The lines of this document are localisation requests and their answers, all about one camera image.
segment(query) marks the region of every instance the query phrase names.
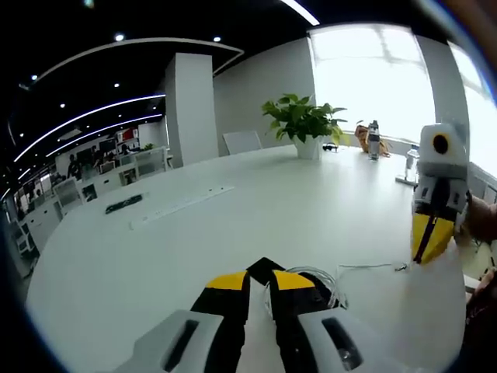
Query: robotic arm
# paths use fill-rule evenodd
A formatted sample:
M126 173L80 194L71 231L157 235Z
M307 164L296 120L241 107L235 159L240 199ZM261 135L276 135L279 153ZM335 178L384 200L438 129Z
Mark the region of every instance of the robotic arm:
M425 126L419 146L419 185L412 217L412 259L426 264L440 256L464 221L468 157L450 124Z
M467 206L464 142L449 124L425 126L412 219L412 259L440 256ZM408 372L381 349L368 326L330 309L315 284L274 270L269 289L276 341L287 373ZM212 280L190 311L176 311L140 338L114 373L235 373L245 342L250 281L246 271Z

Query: bright window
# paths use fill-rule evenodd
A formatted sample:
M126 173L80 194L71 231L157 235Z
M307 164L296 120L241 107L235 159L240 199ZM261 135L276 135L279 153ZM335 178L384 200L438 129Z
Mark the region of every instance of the bright window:
M495 140L497 139L497 109L488 87L469 56L457 45L449 44L461 74L469 115L469 159L487 173L497 176Z
M377 120L380 133L419 141L435 123L428 71L416 38L400 26L361 24L311 31L318 105L346 107L342 129Z

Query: white power strip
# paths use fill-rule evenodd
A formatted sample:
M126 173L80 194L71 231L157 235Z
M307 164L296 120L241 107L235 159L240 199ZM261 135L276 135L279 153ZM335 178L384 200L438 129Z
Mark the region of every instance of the white power strip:
M139 229L140 227L143 227L144 225L155 221L157 219L163 218L167 215L173 214L179 210L182 210L183 208L186 208L188 206L191 206L192 204L198 204L199 202L202 202L204 200L208 200L212 197L216 197L219 194L228 192L229 190L234 189L234 186L217 186L214 188L210 188L207 190L205 193L202 193L201 195L195 196L195 197L187 197L182 200L178 200L174 202L173 204L166 206L165 208L162 208L160 210L157 210L155 212L152 212L150 214L146 214L145 216L138 218L136 220L133 220L130 222L130 228L132 230Z

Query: office desk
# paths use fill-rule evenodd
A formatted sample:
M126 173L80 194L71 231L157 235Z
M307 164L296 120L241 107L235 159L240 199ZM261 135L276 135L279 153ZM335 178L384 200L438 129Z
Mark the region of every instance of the office desk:
M408 260L412 188L394 181L404 164L400 156L371 162L357 148L312 162L297 159L287 146L139 180L62 221L36 266L27 306L70 371L108 371L131 356L137 338L174 310L189 309L209 280L263 256L331 274L339 264ZM233 189L178 208L221 187ZM136 193L144 194L142 202L104 214L109 204ZM164 211L175 212L134 226ZM438 268L445 280L428 281L421 292L410 280L414 271L397 274L391 267L350 270L339 282L351 313L392 349L401 346L405 320L415 331L428 328L431 334L407 350L419 352L411 361L435 369L457 354L464 330L461 265L454 252L445 257L445 268ZM454 289L457 296L447 300ZM424 290L438 293L425 298ZM262 291L252 281L238 371L283 372Z

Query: plastic bottle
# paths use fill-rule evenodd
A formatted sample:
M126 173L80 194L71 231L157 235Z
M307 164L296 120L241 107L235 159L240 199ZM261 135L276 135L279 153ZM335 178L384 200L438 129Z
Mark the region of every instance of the plastic bottle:
M418 182L418 153L419 146L411 145L411 150L407 152L405 159L405 174L404 177L407 181L413 183Z

